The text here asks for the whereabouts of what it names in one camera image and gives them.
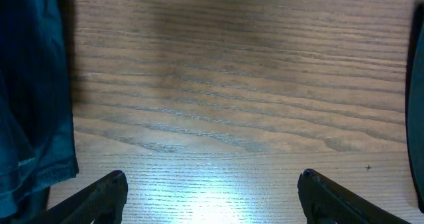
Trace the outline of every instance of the blue cloth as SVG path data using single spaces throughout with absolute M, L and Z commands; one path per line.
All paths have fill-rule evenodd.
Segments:
M 73 178 L 72 114 L 57 0 L 0 0 L 0 217 Z

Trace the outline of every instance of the folded cloth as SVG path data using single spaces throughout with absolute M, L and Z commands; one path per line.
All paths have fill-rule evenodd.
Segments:
M 0 0 L 0 217 L 73 178 L 75 158 L 57 0 Z

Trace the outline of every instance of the wooden table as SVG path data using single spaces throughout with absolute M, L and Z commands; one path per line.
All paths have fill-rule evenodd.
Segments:
M 80 173 L 49 205 L 123 170 L 123 223 L 305 223 L 314 168 L 424 222 L 404 125 L 415 1 L 74 0 Z

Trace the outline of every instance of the wooden surface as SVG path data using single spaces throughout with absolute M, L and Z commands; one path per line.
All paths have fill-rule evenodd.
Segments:
M 50 206 L 120 169 L 124 223 L 305 223 L 315 168 L 424 222 L 404 126 L 415 2 L 74 0 L 81 172 Z

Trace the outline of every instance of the brown wood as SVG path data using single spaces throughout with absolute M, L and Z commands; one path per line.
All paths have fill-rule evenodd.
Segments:
M 305 223 L 295 185 L 316 168 L 424 222 L 404 125 L 415 1 L 74 0 L 81 172 L 50 206 L 120 169 L 124 223 Z

